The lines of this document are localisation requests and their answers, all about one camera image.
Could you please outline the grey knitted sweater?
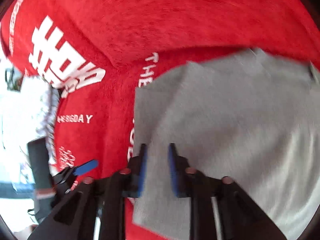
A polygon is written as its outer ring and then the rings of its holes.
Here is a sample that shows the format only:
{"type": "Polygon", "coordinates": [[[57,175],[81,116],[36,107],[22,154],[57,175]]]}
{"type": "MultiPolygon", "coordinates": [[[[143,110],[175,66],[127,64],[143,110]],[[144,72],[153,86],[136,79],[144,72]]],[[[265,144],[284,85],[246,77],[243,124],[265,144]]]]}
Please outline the grey knitted sweater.
{"type": "Polygon", "coordinates": [[[319,207],[319,71],[260,49],[171,69],[135,94],[134,151],[147,144],[135,224],[189,237],[189,202],[171,188],[168,149],[213,178],[229,176],[287,239],[319,207]]]}

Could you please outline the red printed bed blanket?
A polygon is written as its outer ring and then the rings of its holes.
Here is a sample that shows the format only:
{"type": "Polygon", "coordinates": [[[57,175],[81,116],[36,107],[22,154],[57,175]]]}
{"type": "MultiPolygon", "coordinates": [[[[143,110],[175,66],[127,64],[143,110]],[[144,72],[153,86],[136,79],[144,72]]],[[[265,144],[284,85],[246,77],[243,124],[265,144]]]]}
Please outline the red printed bed blanket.
{"type": "MultiPolygon", "coordinates": [[[[260,49],[319,71],[319,29],[300,0],[14,0],[1,45],[62,91],[57,168],[97,159],[96,179],[138,154],[136,89],[171,69],[260,49]]],[[[126,238],[172,238],[135,224],[135,201],[125,200],[126,238]]]]}

